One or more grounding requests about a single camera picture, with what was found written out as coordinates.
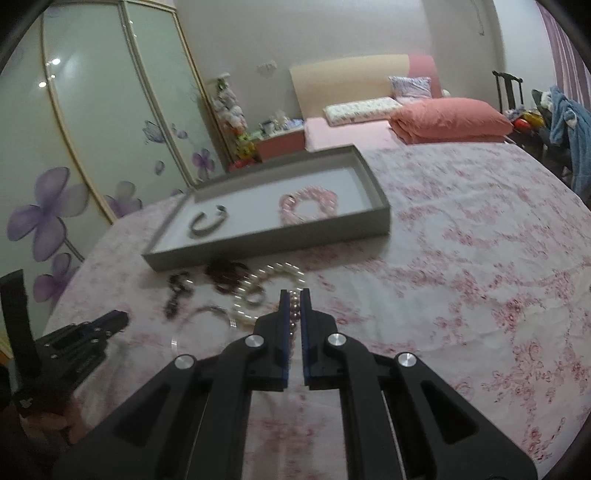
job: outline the purple flower decal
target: purple flower decal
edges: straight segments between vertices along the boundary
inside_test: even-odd
[[[11,242],[16,242],[35,230],[33,258],[44,262],[66,240],[66,226],[61,217],[75,217],[86,210],[88,189],[84,184],[66,188],[70,170],[51,168],[35,182],[35,200],[38,205],[23,205],[14,210],[6,228]]]
[[[201,149],[201,153],[193,154],[193,165],[197,167],[197,177],[199,180],[209,180],[209,172],[215,171],[216,165],[212,160],[212,155],[206,148]]]
[[[164,162],[162,160],[158,160],[156,162],[156,166],[154,167],[154,173],[158,176],[162,175],[165,166],[166,165],[164,165]]]
[[[78,271],[78,267],[70,268],[71,263],[70,254],[62,253],[53,257],[51,275],[39,275],[33,284],[33,297],[37,303],[51,300],[51,309],[54,309],[61,294]]]
[[[105,195],[107,203],[117,218],[137,212],[142,208],[142,201],[134,199],[135,185],[130,181],[120,181],[115,189],[115,198]]]
[[[164,143],[164,134],[162,129],[148,120],[146,120],[146,126],[142,129],[148,141],[154,143]]]
[[[189,134],[185,130],[177,130],[174,124],[171,124],[171,130],[177,136],[177,138],[180,138],[181,140],[189,138]]]

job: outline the white patterned pillow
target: white patterned pillow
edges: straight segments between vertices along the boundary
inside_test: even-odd
[[[324,109],[324,115],[331,127],[346,124],[359,124],[375,120],[387,120],[393,111],[402,107],[390,97],[374,98],[362,102],[340,103],[329,105]]]
[[[392,95],[398,97],[432,98],[431,79],[429,77],[389,77]]]

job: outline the curtain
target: curtain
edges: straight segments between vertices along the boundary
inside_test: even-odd
[[[591,110],[591,74],[568,35],[542,5],[538,4],[550,39],[558,87],[564,94]]]

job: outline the silver screw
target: silver screw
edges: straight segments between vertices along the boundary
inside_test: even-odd
[[[194,363],[195,360],[191,355],[181,355],[174,360],[174,366],[179,370],[186,370],[187,368],[191,368]]]
[[[265,343],[265,339],[260,335],[249,335],[244,339],[244,343],[250,348],[258,348]]]
[[[329,335],[329,343],[332,346],[341,346],[344,345],[347,341],[347,337],[342,333],[331,333]]]
[[[403,367],[414,367],[417,364],[417,357],[411,353],[401,353],[398,356],[398,363]]]

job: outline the sliding wardrobe door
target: sliding wardrobe door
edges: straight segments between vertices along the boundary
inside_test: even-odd
[[[129,30],[167,127],[191,177],[224,173],[217,152],[221,137],[207,111],[172,13],[126,4]]]
[[[109,227],[56,122],[40,40],[37,20],[0,75],[0,275],[24,270],[35,337]],[[7,344],[1,317],[0,343]]]
[[[186,190],[124,31],[117,5],[44,14],[45,60],[66,130],[116,217]]]

